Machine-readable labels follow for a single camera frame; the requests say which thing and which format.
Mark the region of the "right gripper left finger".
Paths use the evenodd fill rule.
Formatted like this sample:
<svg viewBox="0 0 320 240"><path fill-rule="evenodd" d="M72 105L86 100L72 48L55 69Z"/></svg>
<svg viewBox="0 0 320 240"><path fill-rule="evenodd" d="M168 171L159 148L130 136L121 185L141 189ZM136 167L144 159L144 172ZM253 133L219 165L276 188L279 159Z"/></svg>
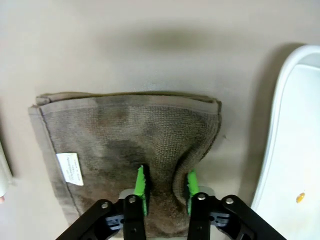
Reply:
<svg viewBox="0 0 320 240"><path fill-rule="evenodd" d="M132 194L116 203L107 199L96 201L58 240L109 240L119 231L125 240L145 240L145 216L149 210L150 169L146 164L137 171Z"/></svg>

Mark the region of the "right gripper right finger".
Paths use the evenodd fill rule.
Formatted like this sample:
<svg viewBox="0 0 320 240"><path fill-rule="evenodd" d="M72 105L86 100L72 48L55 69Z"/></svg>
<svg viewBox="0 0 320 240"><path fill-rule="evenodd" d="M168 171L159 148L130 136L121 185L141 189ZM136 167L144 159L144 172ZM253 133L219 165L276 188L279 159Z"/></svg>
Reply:
<svg viewBox="0 0 320 240"><path fill-rule="evenodd" d="M211 226L231 240L284 240L285 238L236 195L221 200L200 191L194 170L185 177L185 201L190 217L188 240L209 240Z"/></svg>

